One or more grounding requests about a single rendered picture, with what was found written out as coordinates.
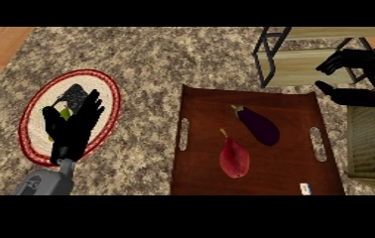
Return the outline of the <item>red sweet potato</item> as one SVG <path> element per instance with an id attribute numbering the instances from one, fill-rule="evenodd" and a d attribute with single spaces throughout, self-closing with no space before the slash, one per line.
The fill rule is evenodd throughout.
<path id="1" fill-rule="evenodd" d="M 232 179 L 243 177 L 249 171 L 249 153 L 235 139 L 229 136 L 224 129 L 220 129 L 226 140 L 220 152 L 220 167 Z"/>

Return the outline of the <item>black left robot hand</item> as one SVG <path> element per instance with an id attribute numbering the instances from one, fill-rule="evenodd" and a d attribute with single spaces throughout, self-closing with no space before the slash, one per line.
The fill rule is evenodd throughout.
<path id="1" fill-rule="evenodd" d="M 46 132 L 53 138 L 53 150 L 50 162 L 59 164 L 59 160 L 78 161 L 84 155 L 91 130 L 94 128 L 105 107 L 100 105 L 99 92 L 94 89 L 82 103 L 79 111 L 69 119 L 65 119 L 54 107 L 43 108 Z"/>

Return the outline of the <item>black-framed wooden tiered shelf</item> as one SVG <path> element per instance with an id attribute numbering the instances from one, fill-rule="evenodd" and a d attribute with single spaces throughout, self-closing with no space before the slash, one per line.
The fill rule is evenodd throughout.
<path id="1" fill-rule="evenodd" d="M 367 37 L 375 37 L 375 27 L 274 27 L 273 30 L 264 27 L 252 51 L 261 88 L 313 85 L 317 80 L 356 84 L 364 74 L 357 75 L 351 68 L 325 75 L 316 67 L 354 39 L 370 50 Z M 280 50 L 285 41 L 322 39 L 338 39 L 339 44 L 335 48 Z"/>

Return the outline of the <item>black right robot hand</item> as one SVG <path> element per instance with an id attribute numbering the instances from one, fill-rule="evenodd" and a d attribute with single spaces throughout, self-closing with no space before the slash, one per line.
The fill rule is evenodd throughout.
<path id="1" fill-rule="evenodd" d="M 344 49 L 336 51 L 317 66 L 316 70 L 326 75 L 332 75 L 342 68 L 360 68 L 372 85 L 375 86 L 375 52 L 364 50 Z M 375 107 L 375 91 L 369 89 L 335 88 L 323 81 L 317 80 L 314 85 L 330 100 L 347 106 Z"/>

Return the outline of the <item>dark purple eggplant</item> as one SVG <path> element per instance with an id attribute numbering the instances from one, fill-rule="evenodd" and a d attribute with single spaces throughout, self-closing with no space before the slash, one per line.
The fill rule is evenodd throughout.
<path id="1" fill-rule="evenodd" d="M 273 146 L 280 139 L 280 130 L 273 121 L 245 106 L 233 105 L 236 117 L 242 121 L 255 139 L 266 145 Z"/>

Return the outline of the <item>round red-rimmed woven placemat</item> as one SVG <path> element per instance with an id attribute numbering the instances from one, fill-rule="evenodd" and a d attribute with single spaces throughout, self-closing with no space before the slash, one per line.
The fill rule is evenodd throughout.
<path id="1" fill-rule="evenodd" d="M 93 127 L 91 137 L 84 152 L 87 157 L 103 144 L 116 125 L 121 111 L 119 88 L 112 77 L 100 70 L 78 69 L 59 75 L 38 90 L 25 107 L 19 121 L 17 138 L 20 150 L 28 160 L 43 166 L 51 167 L 50 155 L 53 142 L 46 132 L 43 108 L 53 106 L 57 110 L 68 107 L 65 101 L 54 104 L 57 97 L 72 84 L 78 84 L 87 94 L 96 89 L 105 110 Z"/>

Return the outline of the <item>pale ribbed appliance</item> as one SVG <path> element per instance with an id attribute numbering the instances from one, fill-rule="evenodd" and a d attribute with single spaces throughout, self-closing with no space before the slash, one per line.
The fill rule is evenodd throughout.
<path id="1" fill-rule="evenodd" d="M 375 107 L 347 107 L 347 168 L 351 178 L 375 180 Z"/>

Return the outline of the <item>dark speckled avocado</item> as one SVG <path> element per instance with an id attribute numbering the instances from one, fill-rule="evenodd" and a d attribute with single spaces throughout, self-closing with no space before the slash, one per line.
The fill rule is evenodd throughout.
<path id="1" fill-rule="evenodd" d="M 87 97 L 87 92 L 84 91 L 82 87 L 75 83 L 71 85 L 65 93 L 57 97 L 54 104 L 65 101 L 68 104 L 68 108 L 72 110 L 74 113 L 78 113 Z"/>

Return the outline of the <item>yellow-green pepper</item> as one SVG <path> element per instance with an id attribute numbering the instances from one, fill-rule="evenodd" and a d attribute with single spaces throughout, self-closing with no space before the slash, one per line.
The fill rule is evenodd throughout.
<path id="1" fill-rule="evenodd" d="M 43 115 L 46 120 L 46 132 L 48 134 L 50 141 L 54 142 L 63 139 L 68 135 L 71 111 L 68 107 L 57 110 L 53 106 L 47 106 L 43 110 Z"/>

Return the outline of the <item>brown wooden tray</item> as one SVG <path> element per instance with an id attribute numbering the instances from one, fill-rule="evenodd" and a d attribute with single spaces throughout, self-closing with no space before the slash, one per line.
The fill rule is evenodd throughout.
<path id="1" fill-rule="evenodd" d="M 266 116 L 277 125 L 280 139 L 266 146 L 236 117 L 233 105 Z M 189 121 L 187 147 L 174 152 L 171 188 L 174 194 L 299 195 L 308 183 L 313 195 L 344 193 L 326 135 L 322 144 L 326 160 L 316 159 L 310 129 L 323 129 L 316 94 L 181 88 L 178 118 Z M 249 171 L 230 178 L 220 167 L 220 152 L 229 136 L 249 152 Z"/>

